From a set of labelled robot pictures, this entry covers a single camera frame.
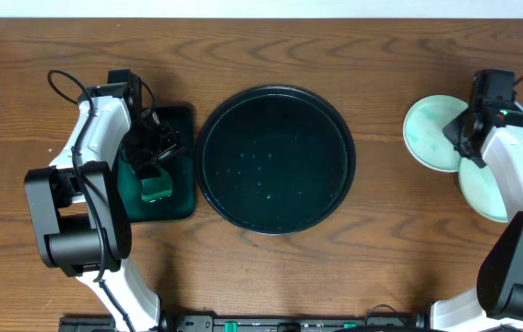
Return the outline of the white plate green stain front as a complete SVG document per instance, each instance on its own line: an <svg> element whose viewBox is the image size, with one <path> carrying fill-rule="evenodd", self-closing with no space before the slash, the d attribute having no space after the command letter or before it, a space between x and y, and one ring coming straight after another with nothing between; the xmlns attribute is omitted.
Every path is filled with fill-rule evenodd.
<svg viewBox="0 0 523 332"><path fill-rule="evenodd" d="M467 107L466 102L447 95L432 95L415 102L403 122L403 139L410 154L427 168L457 172L460 156L443 129Z"/></svg>

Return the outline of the white plate green stain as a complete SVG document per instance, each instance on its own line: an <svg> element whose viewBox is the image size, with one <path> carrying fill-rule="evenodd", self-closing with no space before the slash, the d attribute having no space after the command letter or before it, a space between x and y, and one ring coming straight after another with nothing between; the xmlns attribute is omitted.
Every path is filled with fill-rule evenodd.
<svg viewBox="0 0 523 332"><path fill-rule="evenodd" d="M477 213L495 222L508 222L503 199L488 166L479 168L473 161L462 159L458 182L467 203Z"/></svg>
<svg viewBox="0 0 523 332"><path fill-rule="evenodd" d="M460 156L443 129L467 107L466 102L447 95L432 95L415 102L403 122L403 139L410 154L427 168L457 172Z"/></svg>

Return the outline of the green scouring sponge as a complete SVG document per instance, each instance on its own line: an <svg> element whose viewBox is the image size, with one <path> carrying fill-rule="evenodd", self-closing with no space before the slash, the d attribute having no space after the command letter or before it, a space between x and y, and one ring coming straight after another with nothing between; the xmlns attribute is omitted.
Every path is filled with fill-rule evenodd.
<svg viewBox="0 0 523 332"><path fill-rule="evenodd" d="M141 198L145 202L154 202L172 194L172 178L158 164L143 168L140 171L139 179L142 183Z"/></svg>

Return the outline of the white plate green stain back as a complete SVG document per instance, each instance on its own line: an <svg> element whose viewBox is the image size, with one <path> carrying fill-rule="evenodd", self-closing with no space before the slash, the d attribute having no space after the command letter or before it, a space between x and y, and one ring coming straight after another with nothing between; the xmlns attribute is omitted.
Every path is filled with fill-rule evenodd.
<svg viewBox="0 0 523 332"><path fill-rule="evenodd" d="M508 222L503 199L488 166L479 168L473 161L462 159L458 182L467 203L477 213L495 222Z"/></svg>

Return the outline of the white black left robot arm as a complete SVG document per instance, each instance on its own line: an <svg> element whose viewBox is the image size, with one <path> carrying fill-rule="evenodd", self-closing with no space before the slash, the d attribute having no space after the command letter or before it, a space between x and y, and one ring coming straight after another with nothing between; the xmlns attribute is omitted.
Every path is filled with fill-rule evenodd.
<svg viewBox="0 0 523 332"><path fill-rule="evenodd" d="M70 138L24 187L43 263L88 286L114 331L174 331L131 260L134 223L195 210L193 119L184 106L139 108L134 97L79 98Z"/></svg>

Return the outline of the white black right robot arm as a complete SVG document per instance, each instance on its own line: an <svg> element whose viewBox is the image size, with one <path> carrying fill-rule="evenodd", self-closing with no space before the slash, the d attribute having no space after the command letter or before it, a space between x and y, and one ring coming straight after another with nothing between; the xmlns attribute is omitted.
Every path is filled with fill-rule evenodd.
<svg viewBox="0 0 523 332"><path fill-rule="evenodd" d="M475 288L435 302L429 325L441 331L523 328L523 110L470 106L444 133L455 137L464 157L490 169L508 224L484 259Z"/></svg>

